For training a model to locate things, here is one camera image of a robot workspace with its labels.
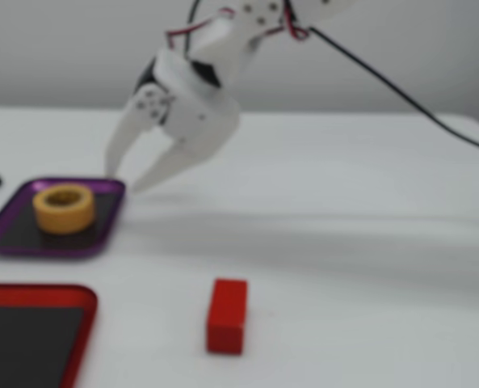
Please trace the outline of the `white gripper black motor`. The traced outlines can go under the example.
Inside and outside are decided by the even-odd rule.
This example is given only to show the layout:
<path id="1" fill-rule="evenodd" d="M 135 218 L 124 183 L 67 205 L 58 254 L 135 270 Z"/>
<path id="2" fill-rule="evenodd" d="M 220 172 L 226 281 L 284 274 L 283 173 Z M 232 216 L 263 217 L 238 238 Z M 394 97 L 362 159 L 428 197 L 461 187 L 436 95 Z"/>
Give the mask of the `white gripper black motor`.
<path id="1" fill-rule="evenodd" d="M 240 106 L 229 92 L 203 80 L 190 62 L 161 50 L 137 83 L 105 150 L 104 171 L 114 177 L 137 138 L 160 126 L 176 141 L 133 184 L 143 192 L 201 164 L 228 141 Z"/>

